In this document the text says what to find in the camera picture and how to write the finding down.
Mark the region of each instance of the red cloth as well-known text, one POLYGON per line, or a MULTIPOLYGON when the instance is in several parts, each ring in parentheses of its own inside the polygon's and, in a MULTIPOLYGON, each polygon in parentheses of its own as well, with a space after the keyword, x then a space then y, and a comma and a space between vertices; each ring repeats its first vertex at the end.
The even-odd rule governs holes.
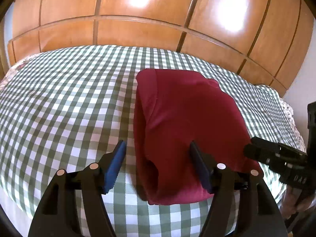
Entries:
POLYGON ((243 155, 250 143, 244 119, 216 80, 171 69, 144 69, 136 79, 136 166, 149 204, 193 203, 211 197, 189 156, 193 140, 217 163, 238 172, 262 173, 256 161, 243 155))

